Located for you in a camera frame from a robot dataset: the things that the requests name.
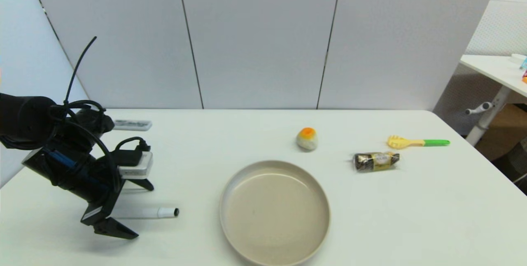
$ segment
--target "black cable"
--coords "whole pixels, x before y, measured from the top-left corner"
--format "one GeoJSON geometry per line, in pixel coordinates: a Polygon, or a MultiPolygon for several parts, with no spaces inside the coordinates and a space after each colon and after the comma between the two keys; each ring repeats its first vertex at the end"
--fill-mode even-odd
{"type": "Polygon", "coordinates": [[[127,142],[133,142],[134,140],[139,140],[140,144],[147,143],[142,137],[134,136],[134,137],[127,138],[126,140],[123,140],[122,142],[119,142],[117,146],[115,146],[115,149],[116,150],[120,149],[123,146],[123,144],[126,144],[127,142]]]}
{"type": "Polygon", "coordinates": [[[53,127],[47,139],[40,143],[39,142],[14,142],[6,136],[0,136],[0,142],[2,142],[8,148],[20,149],[20,150],[34,150],[34,149],[38,149],[38,148],[45,146],[48,142],[50,142],[53,139],[53,137],[55,137],[56,134],[57,134],[57,127],[53,127]]]}
{"type": "Polygon", "coordinates": [[[81,60],[84,57],[84,54],[86,54],[86,51],[90,48],[92,43],[97,39],[97,37],[93,37],[93,39],[90,41],[90,43],[84,48],[84,51],[82,52],[81,56],[77,60],[77,64],[75,65],[75,69],[73,70],[73,75],[71,76],[70,85],[68,86],[68,93],[66,93],[66,99],[64,99],[64,104],[68,104],[68,98],[70,97],[70,91],[71,86],[73,86],[73,80],[75,80],[75,75],[77,74],[77,69],[79,69],[79,65],[81,64],[81,60]]]}
{"type": "Polygon", "coordinates": [[[113,189],[114,189],[115,193],[118,193],[119,189],[121,188],[121,175],[119,174],[119,170],[117,169],[117,165],[115,164],[115,161],[113,160],[112,154],[109,152],[109,150],[105,146],[105,144],[100,140],[100,138],[98,138],[96,135],[91,133],[85,127],[82,127],[81,125],[79,125],[77,123],[73,123],[73,122],[69,122],[69,121],[66,122],[66,124],[75,126],[78,129],[81,129],[82,131],[84,131],[85,133],[90,135],[92,137],[92,139],[96,142],[96,144],[100,147],[100,149],[104,153],[104,156],[106,157],[107,162],[108,162],[108,164],[110,166],[112,179],[113,179],[113,189]]]}

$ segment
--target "desk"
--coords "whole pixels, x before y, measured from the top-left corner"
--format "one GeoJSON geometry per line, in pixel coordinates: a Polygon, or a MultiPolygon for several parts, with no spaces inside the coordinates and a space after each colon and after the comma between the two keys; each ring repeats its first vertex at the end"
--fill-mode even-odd
{"type": "MultiPolygon", "coordinates": [[[[109,110],[114,119],[152,120],[144,133],[111,131],[152,145],[152,192],[126,183],[118,206],[176,206],[177,219],[121,222],[139,233],[120,240],[79,223],[86,203],[29,169],[1,190],[0,264],[76,266],[243,265],[219,223],[229,178],[250,163],[278,159],[322,185],[331,227],[306,265],[527,264],[527,197],[430,112],[384,110],[109,110]],[[295,145],[314,127],[319,147],[295,145]],[[448,147],[401,150],[397,169],[358,174],[356,152],[389,150],[386,138],[437,138],[448,147]]],[[[100,156],[100,150],[94,150],[100,156]]]]}
{"type": "Polygon", "coordinates": [[[463,55],[459,61],[461,64],[502,84],[501,89],[492,100],[494,107],[484,112],[466,138],[473,146],[478,143],[492,120],[503,108],[511,90],[527,97],[527,84],[522,82],[523,71],[519,69],[519,65],[508,61],[508,58],[508,56],[463,55]]]}

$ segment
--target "white desk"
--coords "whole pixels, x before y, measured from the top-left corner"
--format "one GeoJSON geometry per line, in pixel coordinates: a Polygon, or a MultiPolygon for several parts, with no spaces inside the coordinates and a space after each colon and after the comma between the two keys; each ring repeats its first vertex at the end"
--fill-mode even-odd
{"type": "Polygon", "coordinates": [[[473,146],[478,143],[492,120],[503,108],[511,90],[527,97],[527,84],[522,82],[523,71],[519,69],[519,65],[508,61],[508,58],[508,56],[463,55],[459,61],[461,64],[502,84],[501,89],[492,101],[494,107],[481,116],[466,138],[473,146]]]}
{"type": "MultiPolygon", "coordinates": [[[[149,119],[145,133],[112,131],[113,146],[140,135],[152,145],[147,192],[127,183],[117,206],[175,205],[177,219],[121,220],[132,241],[79,223],[86,203],[24,169],[1,190],[0,264],[76,266],[242,265],[220,229],[224,185],[244,166],[289,161],[310,172],[331,206],[331,228],[307,265],[527,265],[527,197],[437,116],[424,111],[109,110],[149,119]],[[295,136],[314,127],[320,145],[295,136]],[[357,174],[350,155],[388,150],[390,134],[448,147],[401,151],[397,170],[357,174]]],[[[100,156],[99,150],[94,155],[100,156]]]]}

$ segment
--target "beige plate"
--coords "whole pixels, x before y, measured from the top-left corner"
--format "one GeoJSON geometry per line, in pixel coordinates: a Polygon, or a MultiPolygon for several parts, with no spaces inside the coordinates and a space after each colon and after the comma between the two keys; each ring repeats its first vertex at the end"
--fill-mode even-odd
{"type": "Polygon", "coordinates": [[[232,247],[266,266],[309,259],[324,241],[329,219],[322,187],[305,170],[283,161],[245,167],[220,200],[222,228],[232,247]]]}

